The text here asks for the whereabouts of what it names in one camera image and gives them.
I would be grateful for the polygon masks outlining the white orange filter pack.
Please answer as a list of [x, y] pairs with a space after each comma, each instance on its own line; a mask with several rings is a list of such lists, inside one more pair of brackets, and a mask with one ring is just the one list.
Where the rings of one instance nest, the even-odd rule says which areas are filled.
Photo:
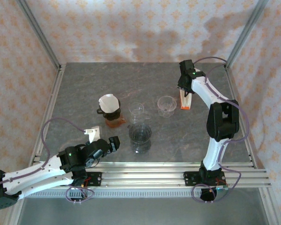
[[180, 109], [190, 110], [192, 103], [192, 94], [189, 94], [187, 97], [180, 97]]

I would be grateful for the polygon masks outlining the orange plastic server jug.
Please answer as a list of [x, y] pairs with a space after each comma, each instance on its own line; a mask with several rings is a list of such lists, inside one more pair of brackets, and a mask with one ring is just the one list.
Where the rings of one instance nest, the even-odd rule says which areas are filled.
[[110, 128], [118, 128], [122, 124], [126, 123], [126, 119], [124, 118], [123, 114], [120, 113], [120, 115], [117, 119], [114, 119], [114, 120], [105, 119], [105, 123]]

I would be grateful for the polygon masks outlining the clear plastic dripper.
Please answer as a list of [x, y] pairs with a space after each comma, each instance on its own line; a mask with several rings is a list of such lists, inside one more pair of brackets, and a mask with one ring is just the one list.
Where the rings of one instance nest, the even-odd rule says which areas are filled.
[[164, 118], [168, 118], [173, 115], [177, 102], [171, 96], [162, 96], [158, 99], [157, 102], [158, 114]]

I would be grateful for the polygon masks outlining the smoky grey plastic dripper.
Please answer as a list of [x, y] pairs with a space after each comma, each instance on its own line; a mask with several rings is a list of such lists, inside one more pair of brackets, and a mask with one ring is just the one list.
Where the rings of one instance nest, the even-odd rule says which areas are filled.
[[133, 143], [144, 144], [152, 135], [150, 126], [144, 123], [132, 124], [128, 129], [129, 138]]

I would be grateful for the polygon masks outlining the dark green plastic dripper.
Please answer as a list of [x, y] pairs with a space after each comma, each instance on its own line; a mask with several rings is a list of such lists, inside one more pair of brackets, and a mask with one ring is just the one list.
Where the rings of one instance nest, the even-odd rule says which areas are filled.
[[103, 104], [99, 105], [99, 108], [96, 110], [97, 114], [102, 115], [104, 118], [108, 120], [115, 120], [120, 117], [121, 103], [118, 104]]

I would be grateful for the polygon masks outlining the clear plastic server jug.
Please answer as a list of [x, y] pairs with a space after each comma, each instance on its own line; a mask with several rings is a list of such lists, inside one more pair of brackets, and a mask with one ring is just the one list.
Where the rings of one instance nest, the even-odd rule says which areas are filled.
[[150, 114], [145, 110], [142, 103], [134, 102], [128, 107], [129, 110], [129, 121], [132, 124], [143, 123], [145, 120], [151, 118]]

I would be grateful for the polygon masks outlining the white paper coffee filter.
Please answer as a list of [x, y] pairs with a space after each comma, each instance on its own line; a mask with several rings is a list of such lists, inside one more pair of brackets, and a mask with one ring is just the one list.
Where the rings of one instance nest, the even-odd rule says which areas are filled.
[[113, 113], [120, 108], [119, 100], [113, 94], [103, 95], [98, 102], [104, 113]]

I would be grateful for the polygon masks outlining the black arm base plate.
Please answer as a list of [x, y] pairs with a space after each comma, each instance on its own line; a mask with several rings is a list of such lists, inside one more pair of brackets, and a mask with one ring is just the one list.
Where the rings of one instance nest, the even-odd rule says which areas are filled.
[[183, 178], [186, 186], [195, 186], [197, 184], [205, 184], [209, 186], [224, 186], [227, 184], [223, 171], [189, 171], [184, 172]]
[[73, 187], [99, 187], [101, 186], [102, 173], [101, 172], [73, 172], [70, 176], [71, 182], [69, 185]]

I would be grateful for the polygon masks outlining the aluminium table side rail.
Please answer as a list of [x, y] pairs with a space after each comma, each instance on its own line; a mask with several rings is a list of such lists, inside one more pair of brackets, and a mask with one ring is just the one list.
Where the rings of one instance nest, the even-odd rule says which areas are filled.
[[44, 148], [44, 145], [43, 145], [42, 139], [41, 139], [41, 134], [43, 134], [44, 139], [45, 139], [48, 128], [49, 128], [49, 124], [47, 124], [43, 130], [42, 130], [42, 126], [52, 117], [65, 68], [66, 68], [66, 64], [62, 64], [56, 73], [54, 83], [52, 85], [52, 90], [50, 93], [50, 98], [48, 100], [46, 111], [45, 111], [43, 119], [42, 119], [41, 128], [40, 128], [40, 131], [38, 132], [37, 140], [35, 142], [28, 166], [32, 166], [32, 165], [34, 165], [35, 162], [40, 161], [42, 151]]
[[[232, 71], [229, 68], [227, 68], [225, 70], [225, 73], [226, 73], [226, 77], [227, 77], [227, 80], [228, 80], [228, 83], [229, 83], [231, 94], [232, 94], [233, 98], [238, 101], [239, 106], [241, 106], [241, 99], [240, 99], [240, 96], [238, 94], [238, 91], [237, 91], [237, 88], [236, 88], [236, 85], [235, 85], [235, 82], [234, 82], [234, 78], [232, 76]], [[245, 116], [243, 116], [242, 113], [240, 113], [239, 122], [240, 122], [240, 129], [241, 129], [242, 135], [245, 136], [247, 126], [246, 126], [246, 122], [245, 122]], [[245, 142], [246, 149], [247, 149], [247, 152], [248, 152], [248, 155], [249, 155], [249, 159], [252, 163], [252, 167], [254, 169], [258, 169], [259, 166], [258, 166], [258, 163], [256, 161], [256, 157], [254, 155], [252, 143], [251, 143], [249, 137], [250, 136], [248, 135], [247, 138], [244, 140], [244, 142]]]

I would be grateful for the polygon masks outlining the aluminium frame post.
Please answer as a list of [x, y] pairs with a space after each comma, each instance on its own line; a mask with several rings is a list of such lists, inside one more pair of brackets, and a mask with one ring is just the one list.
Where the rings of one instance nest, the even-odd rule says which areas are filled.
[[33, 29], [35, 35], [37, 36], [40, 44], [46, 51], [47, 55], [49, 56], [50, 61], [54, 65], [54, 67], [59, 71], [61, 68], [61, 64], [59, 63], [57, 56], [55, 55], [53, 49], [51, 48], [45, 34], [43, 33], [37, 19], [35, 18], [32, 10], [30, 9], [26, 0], [15, 0], [18, 6], [20, 7], [21, 11], [25, 15], [30, 24], [31, 28]]
[[235, 61], [237, 55], [240, 53], [243, 45], [245, 44], [248, 36], [250, 35], [252, 29], [254, 28], [255, 24], [257, 23], [258, 19], [260, 18], [261, 14], [263, 13], [266, 5], [268, 4], [269, 0], [258, 0], [255, 8], [253, 9], [252, 13], [248, 21], [246, 22], [240, 36], [238, 37], [225, 66], [225, 70], [227, 71], [231, 66], [232, 63]]

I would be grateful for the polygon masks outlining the aluminium frame bar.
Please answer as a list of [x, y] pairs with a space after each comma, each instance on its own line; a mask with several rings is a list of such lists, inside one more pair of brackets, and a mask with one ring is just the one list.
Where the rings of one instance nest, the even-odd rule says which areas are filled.
[[272, 195], [272, 189], [268, 187], [259, 188], [262, 204], [269, 225], [280, 225], [280, 217], [276, 209], [276, 203]]
[[13, 205], [12, 207], [9, 207], [3, 225], [17, 225], [18, 224], [18, 220], [20, 218], [23, 203], [24, 203], [24, 199], [20, 199], [20, 200], [18, 200], [18, 202], [15, 205]]

